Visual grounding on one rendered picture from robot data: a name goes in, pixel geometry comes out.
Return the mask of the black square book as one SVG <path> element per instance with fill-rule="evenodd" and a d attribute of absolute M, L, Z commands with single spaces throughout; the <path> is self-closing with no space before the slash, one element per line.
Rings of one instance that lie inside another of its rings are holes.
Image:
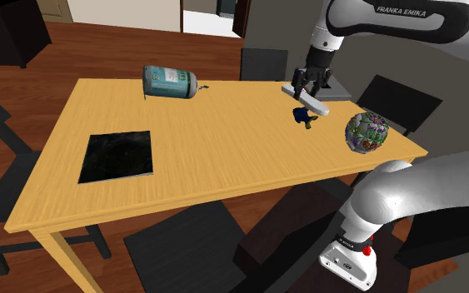
<path fill-rule="evenodd" d="M 78 184 L 153 174 L 150 131 L 92 134 Z"/>

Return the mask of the dark robot stand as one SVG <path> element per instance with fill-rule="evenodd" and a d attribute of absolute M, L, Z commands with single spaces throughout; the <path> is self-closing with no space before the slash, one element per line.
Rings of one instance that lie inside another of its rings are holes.
<path fill-rule="evenodd" d="M 234 264 L 247 275 L 254 272 L 285 236 L 338 210 L 342 203 L 316 183 L 294 186 L 239 242 Z M 391 224 L 374 234 L 377 278 L 368 291 L 358 290 L 315 261 L 287 293 L 407 293 L 411 271 L 394 259 L 401 246 Z"/>

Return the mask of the floral patterned round vase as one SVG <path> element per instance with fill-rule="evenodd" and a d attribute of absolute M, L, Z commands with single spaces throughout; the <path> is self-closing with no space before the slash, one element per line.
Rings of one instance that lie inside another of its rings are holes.
<path fill-rule="evenodd" d="M 348 147 L 357 153 L 375 151 L 387 138 L 389 125 L 380 115 L 372 112 L 358 113 L 345 128 Z"/>

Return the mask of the white remote control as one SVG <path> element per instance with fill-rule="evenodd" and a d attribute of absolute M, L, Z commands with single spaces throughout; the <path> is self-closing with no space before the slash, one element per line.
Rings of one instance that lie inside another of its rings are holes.
<path fill-rule="evenodd" d="M 295 89 L 290 83 L 282 85 L 282 91 L 287 95 L 294 97 Z M 318 115 L 327 116 L 330 112 L 329 107 L 326 104 L 310 96 L 305 90 L 300 91 L 297 101 L 299 101 L 306 109 Z"/>

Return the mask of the grey flat block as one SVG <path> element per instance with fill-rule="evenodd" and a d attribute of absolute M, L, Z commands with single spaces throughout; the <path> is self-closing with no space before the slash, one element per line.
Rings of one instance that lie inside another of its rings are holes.
<path fill-rule="evenodd" d="M 334 76 L 331 76 L 327 85 L 319 90 L 315 98 L 322 102 L 349 101 L 352 98 L 352 95 Z"/>

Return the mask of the light wooden table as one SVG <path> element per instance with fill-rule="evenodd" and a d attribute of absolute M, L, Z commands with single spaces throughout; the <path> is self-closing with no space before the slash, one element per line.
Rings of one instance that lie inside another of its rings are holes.
<path fill-rule="evenodd" d="M 397 131 L 366 155 L 344 130 L 360 108 L 329 102 L 310 129 L 278 82 L 204 81 L 190 99 L 145 97 L 139 79 L 78 80 L 8 218 L 30 232 L 84 293 L 102 293 L 66 230 L 368 171 L 426 151 Z M 82 184 L 93 134 L 147 131 L 153 172 Z"/>

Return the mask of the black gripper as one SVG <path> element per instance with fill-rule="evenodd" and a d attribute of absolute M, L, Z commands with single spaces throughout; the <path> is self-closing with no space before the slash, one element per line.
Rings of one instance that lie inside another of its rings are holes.
<path fill-rule="evenodd" d="M 322 88 L 329 88 L 328 82 L 332 71 L 326 71 L 335 56 L 334 51 L 325 51 L 310 46 L 305 68 L 296 68 L 292 78 L 293 97 L 298 100 L 307 80 L 315 80 L 310 95 L 315 97 Z"/>

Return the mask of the black cabinet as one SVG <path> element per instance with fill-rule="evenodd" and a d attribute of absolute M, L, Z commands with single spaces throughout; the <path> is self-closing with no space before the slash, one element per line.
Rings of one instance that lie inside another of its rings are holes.
<path fill-rule="evenodd" d="M 25 68 L 51 43 L 36 0 L 0 0 L 0 66 Z"/>

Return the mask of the teal tin can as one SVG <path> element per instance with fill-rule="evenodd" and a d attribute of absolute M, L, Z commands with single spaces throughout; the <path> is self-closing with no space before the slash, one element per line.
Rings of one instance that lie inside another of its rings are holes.
<path fill-rule="evenodd" d="M 193 98 L 197 91 L 194 73 L 169 68 L 145 65 L 142 68 L 143 95 L 155 97 Z"/>

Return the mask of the blue and yellow toy figure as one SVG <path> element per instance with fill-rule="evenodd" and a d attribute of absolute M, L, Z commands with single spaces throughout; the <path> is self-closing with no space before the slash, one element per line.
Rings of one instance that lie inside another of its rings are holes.
<path fill-rule="evenodd" d="M 296 123 L 303 122 L 306 129 L 310 129 L 312 121 L 316 121 L 316 119 L 318 119 L 317 115 L 310 116 L 306 107 L 296 107 L 292 110 L 292 114 Z"/>

